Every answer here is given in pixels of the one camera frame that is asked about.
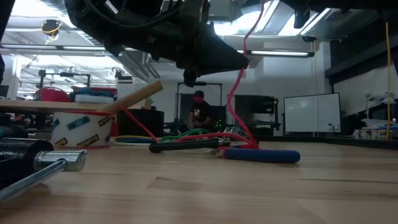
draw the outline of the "wooden stick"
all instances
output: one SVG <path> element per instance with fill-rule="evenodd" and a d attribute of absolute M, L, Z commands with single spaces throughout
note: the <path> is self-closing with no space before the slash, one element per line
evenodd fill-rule
<path fill-rule="evenodd" d="M 118 112 L 120 106 L 124 108 L 129 108 L 130 106 L 135 105 L 136 103 L 139 103 L 140 101 L 162 90 L 163 90 L 162 83 L 159 80 L 157 80 L 156 82 L 144 86 L 138 91 L 130 93 L 127 96 L 118 99 L 115 102 L 110 103 L 97 111 L 116 113 Z"/>

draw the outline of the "desk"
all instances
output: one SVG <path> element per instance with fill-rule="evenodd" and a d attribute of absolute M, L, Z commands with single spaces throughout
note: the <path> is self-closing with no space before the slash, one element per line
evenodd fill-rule
<path fill-rule="evenodd" d="M 89 150 L 83 172 L 61 173 L 0 207 L 1 224 L 396 223 L 398 152 L 320 143 L 298 164 L 209 157 L 202 150 Z"/>
<path fill-rule="evenodd" d="M 101 109 L 104 104 L 99 103 L 72 103 L 72 102 L 46 102 L 23 100 L 0 100 L 0 111 L 3 113 L 33 113 L 36 115 L 35 128 L 45 129 L 45 115 L 55 112 Z M 141 109 L 142 106 L 134 105 L 129 109 Z"/>
<path fill-rule="evenodd" d="M 104 104 L 98 103 L 67 103 L 67 102 L 46 102 L 46 101 L 22 101 L 22 100 L 1 100 L 2 110 L 19 110 L 38 113 L 52 114 L 68 110 L 98 110 Z M 134 105 L 130 109 L 141 109 L 141 106 Z"/>

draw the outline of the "red wire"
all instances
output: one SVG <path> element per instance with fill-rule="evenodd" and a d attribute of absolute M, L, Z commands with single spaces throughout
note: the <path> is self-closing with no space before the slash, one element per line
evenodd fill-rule
<path fill-rule="evenodd" d="M 157 139 L 154 134 L 151 133 L 141 122 L 138 121 L 138 119 L 130 113 L 127 109 L 124 107 L 120 106 L 120 109 L 123 110 L 138 126 L 140 126 L 155 142 L 159 142 L 159 139 Z"/>
<path fill-rule="evenodd" d="M 255 147 L 255 145 L 253 145 L 252 142 L 249 141 L 248 139 L 246 139 L 240 135 L 231 134 L 231 133 L 211 133 L 211 134 L 200 134 L 200 135 L 195 135 L 195 136 L 185 136 L 185 137 L 178 139 L 177 141 L 180 142 L 180 141 L 193 140 L 193 139 L 198 139 L 198 138 L 213 138 L 213 137 L 223 137 L 223 136 L 236 138 L 238 140 L 241 140 L 241 141 L 244 141 L 244 142 L 250 144 L 251 146 L 254 147 L 254 149 L 258 149 L 258 147 Z"/>
<path fill-rule="evenodd" d="M 256 23 L 254 24 L 254 26 L 250 29 L 250 31 L 244 36 L 243 38 L 243 55 L 247 56 L 248 55 L 248 47 L 246 45 L 246 40 L 249 38 L 249 36 L 251 35 L 251 33 L 253 33 L 254 29 L 257 27 L 258 23 L 261 20 L 262 14 L 264 12 L 264 0 L 262 1 L 262 6 L 261 6 L 261 12 L 260 12 L 260 16 L 257 18 Z M 229 97 L 228 97 L 228 109 L 229 112 L 231 113 L 231 115 L 238 120 L 239 125 L 244 129 L 244 131 L 248 134 L 249 136 L 249 140 L 252 142 L 251 145 L 256 146 L 256 148 L 258 148 L 257 145 L 257 141 L 254 140 L 253 135 L 251 134 L 249 128 L 245 125 L 245 123 L 243 122 L 243 120 L 235 113 L 234 109 L 232 108 L 232 104 L 231 104 L 231 100 L 232 100 L 232 96 L 234 95 L 235 90 L 237 89 L 239 82 L 242 79 L 243 76 L 243 72 L 245 71 L 245 68 L 242 68 L 242 70 L 239 72 L 238 75 L 238 79 L 235 82 L 234 87 L 232 87 L 232 90 L 229 93 Z"/>

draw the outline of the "whiteboard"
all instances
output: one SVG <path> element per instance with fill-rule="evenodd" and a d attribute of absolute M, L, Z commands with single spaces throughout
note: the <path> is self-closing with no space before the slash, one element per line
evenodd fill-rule
<path fill-rule="evenodd" d="M 287 133 L 341 132 L 338 93 L 285 98 L 284 106 L 285 132 Z"/>

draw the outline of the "wooden plank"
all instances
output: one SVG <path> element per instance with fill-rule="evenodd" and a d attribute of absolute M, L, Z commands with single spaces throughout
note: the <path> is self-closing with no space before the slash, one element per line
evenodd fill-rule
<path fill-rule="evenodd" d="M 22 100 L 1 100 L 1 108 L 14 110 L 26 110 L 40 113 L 54 113 L 68 110 L 99 110 L 104 104 L 99 103 L 72 103 L 72 102 L 46 102 L 46 101 L 22 101 Z M 134 105 L 130 109 L 141 109 L 141 106 Z"/>

